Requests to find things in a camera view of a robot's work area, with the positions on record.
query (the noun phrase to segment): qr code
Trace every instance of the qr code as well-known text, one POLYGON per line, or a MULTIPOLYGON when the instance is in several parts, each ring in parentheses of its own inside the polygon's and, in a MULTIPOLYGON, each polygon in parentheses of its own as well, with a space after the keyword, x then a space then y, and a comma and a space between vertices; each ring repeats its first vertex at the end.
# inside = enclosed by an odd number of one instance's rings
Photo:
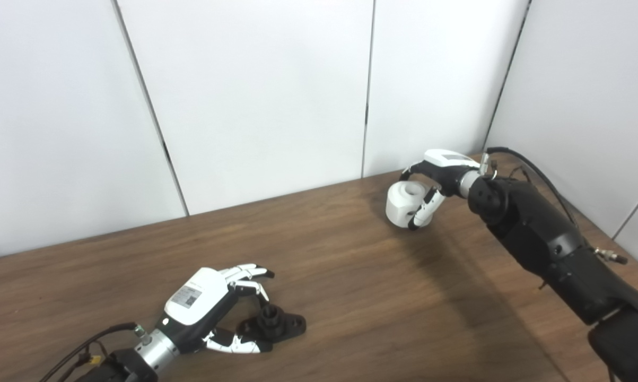
POLYGON ((192 307, 194 302, 196 302, 196 300, 201 294, 202 293, 200 291, 185 285, 182 288, 180 288, 180 290, 178 290, 178 292, 175 293, 173 295, 173 298, 171 298, 170 300, 172 302, 176 302, 180 304, 181 306, 189 309, 190 307, 192 307))
POLYGON ((190 296, 189 298, 187 298, 185 304, 191 307, 194 304, 194 301, 196 301, 196 297, 190 296))

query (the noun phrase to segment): white cylindrical object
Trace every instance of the white cylindrical object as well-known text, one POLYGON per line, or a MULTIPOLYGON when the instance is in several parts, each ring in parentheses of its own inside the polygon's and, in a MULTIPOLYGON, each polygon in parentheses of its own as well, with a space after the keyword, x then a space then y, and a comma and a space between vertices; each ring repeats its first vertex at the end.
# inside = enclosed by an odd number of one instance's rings
MULTIPOLYGON (((399 227, 408 227, 408 222, 423 203, 423 198, 428 191, 430 187, 419 181, 394 183, 387 191, 387 206, 384 210, 387 219, 399 227)), ((430 216, 420 227, 428 225, 431 220, 430 216)))

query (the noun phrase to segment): black robotic arm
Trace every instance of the black robotic arm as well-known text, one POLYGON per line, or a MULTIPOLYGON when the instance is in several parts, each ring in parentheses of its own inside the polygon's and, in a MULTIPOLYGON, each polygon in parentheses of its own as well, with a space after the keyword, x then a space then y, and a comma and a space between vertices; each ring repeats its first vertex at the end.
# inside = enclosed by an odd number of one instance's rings
MULTIPOLYGON (((524 159, 512 150, 494 147, 487 150, 482 162, 493 152, 524 159)), ((487 176, 485 163, 455 154, 459 157, 448 150, 428 150, 425 160, 406 169, 401 180, 421 173, 439 184, 431 194, 466 198, 470 210, 522 268, 542 278, 586 325, 594 325, 588 341, 609 370, 622 382, 638 382, 638 291, 600 261, 600 251, 582 236, 573 216, 567 211, 567 219, 533 184, 498 177, 495 172, 487 176)), ((423 213, 425 203, 416 215, 423 213)), ((415 221, 414 215, 409 224, 412 230, 417 228, 415 221)), ((606 257, 623 261, 615 254, 606 257)))

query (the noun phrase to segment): metal connector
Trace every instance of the metal connector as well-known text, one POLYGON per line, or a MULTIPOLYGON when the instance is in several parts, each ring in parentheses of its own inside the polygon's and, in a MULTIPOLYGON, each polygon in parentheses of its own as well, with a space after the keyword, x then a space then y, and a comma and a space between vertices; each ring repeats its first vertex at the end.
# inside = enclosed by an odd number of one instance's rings
POLYGON ((142 341, 142 345, 147 346, 151 343, 151 336, 142 328, 142 325, 135 326, 134 332, 135 336, 139 337, 139 340, 142 341))
POLYGON ((610 249, 599 249, 595 248, 595 254, 600 258, 604 259, 604 261, 610 261, 618 264, 627 264, 627 258, 625 256, 620 256, 610 249))

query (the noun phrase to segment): cable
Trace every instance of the cable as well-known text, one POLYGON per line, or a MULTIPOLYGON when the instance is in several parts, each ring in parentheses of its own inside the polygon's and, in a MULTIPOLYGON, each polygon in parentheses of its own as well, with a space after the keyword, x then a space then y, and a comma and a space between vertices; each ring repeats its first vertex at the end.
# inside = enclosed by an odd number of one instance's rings
POLYGON ((62 376, 57 380, 57 382, 64 382, 67 378, 69 378, 69 376, 71 376, 71 373, 73 373, 74 370, 76 370, 76 368, 79 368, 85 365, 86 363, 90 362, 90 360, 91 360, 90 353, 86 352, 86 353, 78 354, 78 361, 76 361, 75 363, 72 363, 69 369, 67 369, 64 372, 64 374, 62 374, 62 376))
POLYGON ((535 164, 533 164, 530 160, 524 157, 524 155, 519 154, 515 150, 511 150, 507 147, 489 147, 486 149, 486 154, 489 154, 489 155, 494 154, 496 152, 503 152, 505 154, 510 154, 513 157, 520 159, 522 162, 525 163, 525 165, 529 166, 533 170, 533 172, 535 172, 537 176, 539 176, 545 182, 547 187, 552 191, 552 194, 554 194, 554 197, 557 198, 557 201, 559 202, 559 204, 561 204, 562 208, 564 209, 564 212, 566 213, 566 216, 568 216, 569 220, 571 220, 571 223, 575 225, 576 228, 578 228, 578 223, 573 217, 573 213, 571 213, 568 206, 566 206, 566 204, 564 203, 564 199, 562 198, 562 195, 559 193, 559 191, 557 191, 557 188, 554 186, 554 184, 552 184, 552 182, 549 181, 547 176, 542 171, 540 171, 540 169, 535 164))
POLYGON ((87 341, 85 341, 84 343, 79 345, 77 348, 75 348, 71 353, 67 354, 66 357, 62 358, 62 361, 59 361, 57 365, 55 365, 55 367, 50 369, 50 371, 47 374, 45 374, 45 377, 40 379, 39 382, 45 382, 46 380, 50 379, 50 377, 52 377, 52 375, 54 375, 60 368, 62 368, 62 366, 64 366, 65 363, 69 362, 71 358, 74 358, 74 356, 80 353, 81 350, 88 348, 88 346, 90 346, 91 343, 95 342, 101 337, 114 332, 132 331, 133 329, 135 329, 135 327, 137 327, 137 324, 135 324, 134 322, 127 322, 125 324, 110 326, 109 328, 106 328, 103 331, 95 334, 94 336, 90 337, 87 341))

